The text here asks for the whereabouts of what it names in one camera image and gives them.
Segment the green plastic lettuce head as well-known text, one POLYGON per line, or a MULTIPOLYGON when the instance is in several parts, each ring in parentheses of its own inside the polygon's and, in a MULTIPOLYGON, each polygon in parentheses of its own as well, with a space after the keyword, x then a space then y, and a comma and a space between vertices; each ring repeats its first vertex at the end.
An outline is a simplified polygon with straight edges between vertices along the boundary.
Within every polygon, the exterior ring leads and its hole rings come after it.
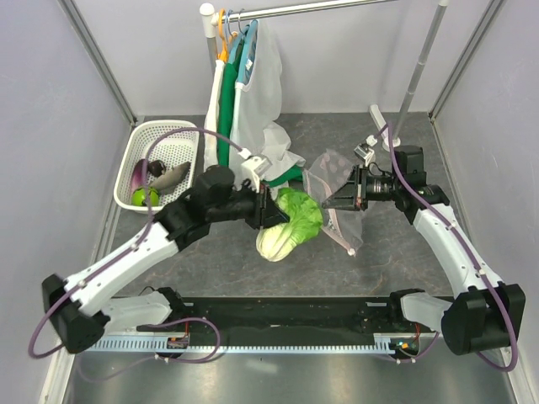
POLYGON ((270 262, 286 258, 294 248, 316 237, 323 226, 319 204, 301 190, 280 189, 276 203, 289 221, 261 230, 256 238, 258 253, 270 262))

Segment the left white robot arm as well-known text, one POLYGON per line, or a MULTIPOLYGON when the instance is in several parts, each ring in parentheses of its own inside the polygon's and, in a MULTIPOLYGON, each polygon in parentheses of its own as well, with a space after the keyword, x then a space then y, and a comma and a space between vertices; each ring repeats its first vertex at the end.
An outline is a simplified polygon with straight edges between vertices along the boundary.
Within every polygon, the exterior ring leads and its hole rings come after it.
POLYGON ((251 178, 234 186, 228 167, 214 166, 175 201, 155 213, 146 227, 93 266, 65 279, 57 274, 41 284, 45 319, 61 347, 79 354, 118 327, 160 325, 167 331, 184 324, 184 309, 161 291, 147 298, 114 295, 148 269, 208 235, 217 222, 243 220, 253 229, 268 229, 290 217, 272 200, 264 185, 251 178))

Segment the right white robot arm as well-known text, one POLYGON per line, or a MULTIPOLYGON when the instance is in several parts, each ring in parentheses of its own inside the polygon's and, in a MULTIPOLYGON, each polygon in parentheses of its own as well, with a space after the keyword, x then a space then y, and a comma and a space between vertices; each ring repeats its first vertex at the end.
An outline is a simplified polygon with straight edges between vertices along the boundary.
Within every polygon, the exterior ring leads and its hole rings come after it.
POLYGON ((516 354, 526 303, 523 289, 506 284, 480 258, 463 233, 444 191, 427 182, 424 151, 399 146, 392 170, 374 174, 355 166, 347 181, 323 201, 334 210, 366 210, 371 202, 393 202, 426 240, 448 278, 453 299, 418 289, 392 293, 387 325, 405 331, 415 322, 443 335, 456 355, 509 347, 516 354))

